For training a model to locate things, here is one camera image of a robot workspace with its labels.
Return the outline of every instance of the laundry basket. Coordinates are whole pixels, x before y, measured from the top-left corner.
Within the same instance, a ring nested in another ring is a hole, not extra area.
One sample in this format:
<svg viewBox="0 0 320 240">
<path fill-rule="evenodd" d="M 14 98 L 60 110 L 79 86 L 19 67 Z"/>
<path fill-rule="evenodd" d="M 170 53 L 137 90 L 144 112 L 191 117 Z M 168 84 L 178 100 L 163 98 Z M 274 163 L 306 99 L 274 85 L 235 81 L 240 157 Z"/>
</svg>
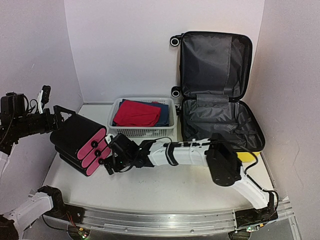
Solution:
<svg viewBox="0 0 320 240">
<path fill-rule="evenodd" d="M 113 126 L 113 120 L 118 112 L 119 104 L 123 100 L 152 103 L 157 102 L 160 104 L 166 104 L 169 106 L 169 126 L 153 126 L 153 127 L 142 127 L 142 126 Z M 124 134 L 128 138 L 141 138 L 141 137 L 168 137 L 173 134 L 173 130 L 177 126 L 177 114 L 175 103 L 171 98 L 165 97 L 125 97 L 118 98 L 112 105 L 107 127 L 111 134 Z"/>
</svg>

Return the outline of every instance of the folded clothing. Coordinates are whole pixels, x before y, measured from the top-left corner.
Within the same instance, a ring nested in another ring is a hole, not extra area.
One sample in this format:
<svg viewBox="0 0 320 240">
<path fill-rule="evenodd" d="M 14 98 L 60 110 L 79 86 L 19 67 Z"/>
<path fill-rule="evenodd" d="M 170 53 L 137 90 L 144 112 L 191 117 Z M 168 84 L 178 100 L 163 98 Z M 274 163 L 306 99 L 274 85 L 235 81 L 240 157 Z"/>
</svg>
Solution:
<svg viewBox="0 0 320 240">
<path fill-rule="evenodd" d="M 154 127 L 160 115 L 160 107 L 125 100 L 113 121 L 119 127 Z"/>
<path fill-rule="evenodd" d="M 125 101 L 129 101 L 129 100 L 123 99 L 122 102 L 120 102 L 120 104 L 119 104 L 119 109 Z M 169 105 L 158 103 L 158 102 L 142 102 L 142 101 L 135 101 L 135 102 L 161 108 L 160 117 L 159 117 L 158 122 L 155 124 L 155 127 L 168 127 L 169 126 L 169 124 L 170 124 Z M 113 121 L 112 126 L 117 126 L 115 121 Z"/>
</svg>

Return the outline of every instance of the white wall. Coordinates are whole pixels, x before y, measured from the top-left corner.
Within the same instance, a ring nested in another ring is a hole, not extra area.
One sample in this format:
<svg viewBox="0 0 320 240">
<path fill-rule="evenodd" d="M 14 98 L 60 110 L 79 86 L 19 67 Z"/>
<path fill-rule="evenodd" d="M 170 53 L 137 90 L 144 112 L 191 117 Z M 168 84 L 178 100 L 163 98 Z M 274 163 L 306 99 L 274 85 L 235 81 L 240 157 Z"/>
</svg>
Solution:
<svg viewBox="0 0 320 240">
<path fill-rule="evenodd" d="M 70 49 L 63 0 L 0 0 L 0 96 L 25 93 L 31 100 L 50 85 L 48 104 L 79 110 L 83 100 Z M 55 150 L 49 134 L 19 141 L 0 185 L 0 213 L 38 189 Z"/>
<path fill-rule="evenodd" d="M 266 137 L 271 172 L 305 240 L 320 239 L 319 10 L 319 1 L 265 1 L 246 95 Z"/>
<path fill-rule="evenodd" d="M 169 96 L 187 31 L 244 34 L 256 49 L 264 0 L 65 0 L 74 64 L 85 102 Z"/>
</svg>

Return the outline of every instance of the white tabletop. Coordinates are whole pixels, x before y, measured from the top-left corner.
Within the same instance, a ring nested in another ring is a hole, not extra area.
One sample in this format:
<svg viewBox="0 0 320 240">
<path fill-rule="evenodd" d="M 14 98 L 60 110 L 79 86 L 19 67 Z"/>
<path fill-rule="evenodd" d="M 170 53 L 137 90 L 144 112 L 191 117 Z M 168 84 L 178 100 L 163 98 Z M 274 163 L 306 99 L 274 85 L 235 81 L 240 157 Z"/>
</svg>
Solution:
<svg viewBox="0 0 320 240">
<path fill-rule="evenodd" d="M 84 105 L 79 114 L 106 126 L 110 109 L 111 105 Z M 181 140 L 180 131 L 171 137 Z M 139 144 L 143 138 L 132 140 Z M 248 173 L 265 189 L 273 188 L 261 157 Z M 209 169 L 200 166 L 134 167 L 111 176 L 100 166 L 86 177 L 57 154 L 44 185 L 60 189 L 66 203 L 109 210 L 191 213 L 251 206 L 237 191 L 214 184 Z"/>
</svg>

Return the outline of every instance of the yellow object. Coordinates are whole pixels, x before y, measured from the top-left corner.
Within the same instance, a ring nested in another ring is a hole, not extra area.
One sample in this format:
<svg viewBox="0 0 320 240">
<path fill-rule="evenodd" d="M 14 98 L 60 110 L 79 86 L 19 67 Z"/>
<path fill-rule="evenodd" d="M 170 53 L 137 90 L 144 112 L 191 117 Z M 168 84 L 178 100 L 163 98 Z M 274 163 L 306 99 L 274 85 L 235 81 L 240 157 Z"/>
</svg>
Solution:
<svg viewBox="0 0 320 240">
<path fill-rule="evenodd" d="M 259 151 L 254 151 L 253 152 L 257 157 L 259 156 L 260 152 Z M 237 152 L 238 158 L 244 162 L 244 163 L 250 163 L 255 160 L 255 157 L 251 155 L 249 152 Z"/>
</svg>

